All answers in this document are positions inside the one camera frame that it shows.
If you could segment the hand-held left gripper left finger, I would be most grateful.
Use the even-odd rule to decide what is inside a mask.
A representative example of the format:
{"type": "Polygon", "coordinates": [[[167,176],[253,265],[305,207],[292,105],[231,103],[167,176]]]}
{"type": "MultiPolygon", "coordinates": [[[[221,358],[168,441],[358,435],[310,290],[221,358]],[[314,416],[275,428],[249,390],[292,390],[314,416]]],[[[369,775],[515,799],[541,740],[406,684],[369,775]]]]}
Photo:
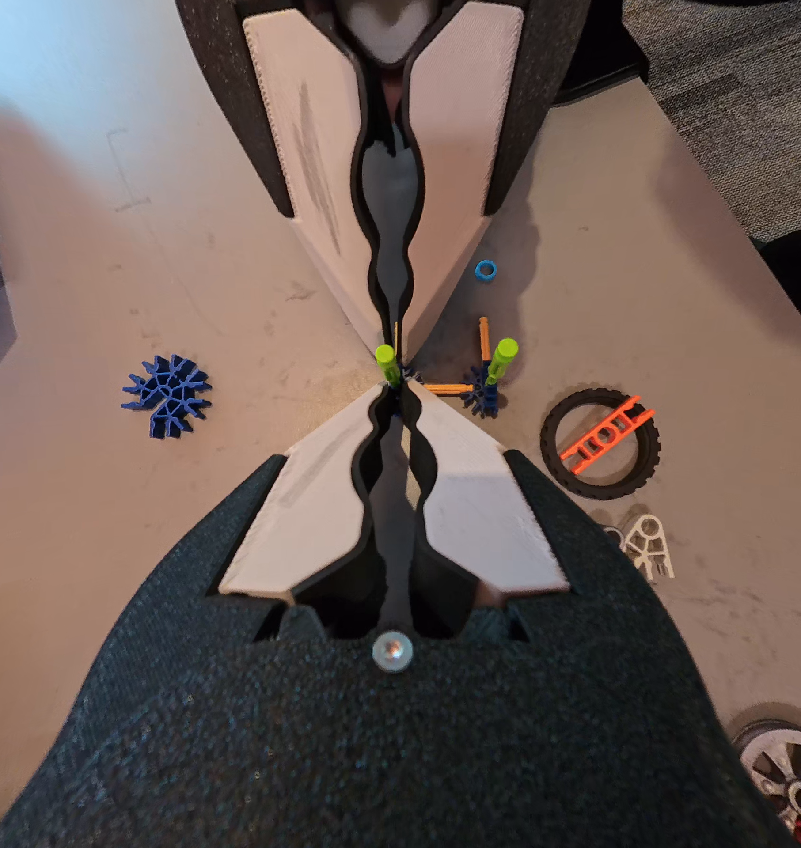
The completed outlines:
{"type": "Polygon", "coordinates": [[[295,599],[302,584],[353,549],[364,520],[353,458],[373,433],[370,410],[385,387],[371,387],[285,453],[220,594],[295,599]]]}

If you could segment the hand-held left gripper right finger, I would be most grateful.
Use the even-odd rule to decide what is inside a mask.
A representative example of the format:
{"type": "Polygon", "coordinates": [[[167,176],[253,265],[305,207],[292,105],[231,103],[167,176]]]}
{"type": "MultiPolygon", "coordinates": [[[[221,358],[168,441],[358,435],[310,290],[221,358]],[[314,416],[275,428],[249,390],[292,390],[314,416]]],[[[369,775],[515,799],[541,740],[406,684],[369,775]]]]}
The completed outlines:
{"type": "Polygon", "coordinates": [[[505,447],[421,384],[404,390],[429,546],[499,598],[568,591],[505,447]]]}

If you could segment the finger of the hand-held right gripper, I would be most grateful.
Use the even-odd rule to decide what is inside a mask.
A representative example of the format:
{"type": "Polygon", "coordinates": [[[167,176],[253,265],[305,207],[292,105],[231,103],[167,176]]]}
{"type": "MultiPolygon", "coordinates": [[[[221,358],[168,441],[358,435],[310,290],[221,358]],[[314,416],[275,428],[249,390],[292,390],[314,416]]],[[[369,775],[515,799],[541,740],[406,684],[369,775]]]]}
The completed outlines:
{"type": "Polygon", "coordinates": [[[517,5],[457,3],[407,67],[405,121],[422,195],[406,249],[406,355],[434,329],[489,225],[484,209],[523,22],[517,5]]]}
{"type": "Polygon", "coordinates": [[[364,190],[385,128],[376,60],[336,7],[243,7],[243,33],[292,207],[292,224],[365,346],[391,339],[382,238],[364,190]]]}

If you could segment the black rubber tyre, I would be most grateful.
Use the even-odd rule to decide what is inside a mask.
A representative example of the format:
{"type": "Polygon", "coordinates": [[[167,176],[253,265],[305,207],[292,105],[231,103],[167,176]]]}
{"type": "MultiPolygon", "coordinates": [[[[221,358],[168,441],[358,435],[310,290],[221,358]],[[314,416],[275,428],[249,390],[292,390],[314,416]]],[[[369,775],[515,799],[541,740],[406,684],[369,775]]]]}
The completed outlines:
{"type": "MultiPolygon", "coordinates": [[[[600,457],[588,469],[576,476],[567,472],[559,459],[559,454],[578,439],[575,439],[571,444],[561,450],[557,447],[556,438],[558,431],[563,420],[569,414],[576,409],[584,407],[598,407],[607,410],[607,414],[603,417],[605,418],[628,397],[634,396],[629,396],[617,389],[606,387],[583,389],[565,397],[551,410],[550,414],[544,420],[540,431],[540,450],[543,461],[554,477],[554,480],[570,493],[590,500],[616,500],[634,493],[653,477],[660,461],[661,452],[659,431],[654,422],[654,417],[611,450],[613,451],[620,444],[628,441],[632,441],[637,449],[634,462],[628,472],[613,482],[592,482],[586,476],[587,470],[591,466],[594,466],[600,459],[606,457],[611,451],[600,457]]],[[[639,405],[635,407],[634,411],[642,411],[642,409],[645,408],[639,401],[639,405]]]]}

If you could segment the orange flat ladder connector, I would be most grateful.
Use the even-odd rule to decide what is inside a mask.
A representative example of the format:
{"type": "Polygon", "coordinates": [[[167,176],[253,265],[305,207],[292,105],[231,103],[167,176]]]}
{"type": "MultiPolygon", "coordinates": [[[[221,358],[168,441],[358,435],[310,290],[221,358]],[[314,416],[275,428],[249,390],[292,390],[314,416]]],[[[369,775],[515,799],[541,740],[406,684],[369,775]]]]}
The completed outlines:
{"type": "Polygon", "coordinates": [[[656,414],[654,409],[634,411],[640,397],[627,397],[605,418],[579,437],[559,454],[563,466],[572,474],[579,475],[608,454],[620,442],[645,425],[656,414]]]}

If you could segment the pale grey wedge connector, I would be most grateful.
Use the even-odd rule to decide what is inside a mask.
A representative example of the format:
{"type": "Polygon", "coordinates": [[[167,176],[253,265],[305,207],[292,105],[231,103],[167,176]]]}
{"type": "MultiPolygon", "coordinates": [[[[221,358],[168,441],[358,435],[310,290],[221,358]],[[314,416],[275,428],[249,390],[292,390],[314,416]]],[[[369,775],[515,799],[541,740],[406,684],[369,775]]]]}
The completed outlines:
{"type": "Polygon", "coordinates": [[[624,535],[623,552],[651,583],[658,577],[675,577],[668,538],[662,522],[653,514],[642,514],[634,520],[624,535]]]}

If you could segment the blue double snowflake connector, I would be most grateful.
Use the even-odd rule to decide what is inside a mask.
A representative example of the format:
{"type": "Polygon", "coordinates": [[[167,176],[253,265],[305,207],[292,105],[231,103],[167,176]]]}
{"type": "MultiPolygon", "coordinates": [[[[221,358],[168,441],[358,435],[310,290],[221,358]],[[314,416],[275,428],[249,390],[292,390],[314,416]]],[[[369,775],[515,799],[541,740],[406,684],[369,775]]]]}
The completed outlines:
{"type": "Polygon", "coordinates": [[[203,397],[212,389],[206,372],[181,355],[156,355],[153,362],[143,362],[142,366],[147,374],[130,374],[132,384],[122,389],[135,400],[121,408],[148,411],[152,439],[179,439],[183,432],[192,432],[188,417],[204,419],[204,409],[211,406],[203,397]]]}

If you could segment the silver spoked wheel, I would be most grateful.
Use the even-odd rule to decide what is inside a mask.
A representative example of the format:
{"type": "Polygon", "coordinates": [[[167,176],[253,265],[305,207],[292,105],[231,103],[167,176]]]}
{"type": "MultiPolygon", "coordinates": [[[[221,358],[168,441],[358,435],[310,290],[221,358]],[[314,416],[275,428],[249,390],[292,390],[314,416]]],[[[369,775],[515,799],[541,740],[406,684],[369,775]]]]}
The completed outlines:
{"type": "Polygon", "coordinates": [[[733,744],[757,790],[801,845],[801,727],[763,719],[743,727],[733,744]]]}

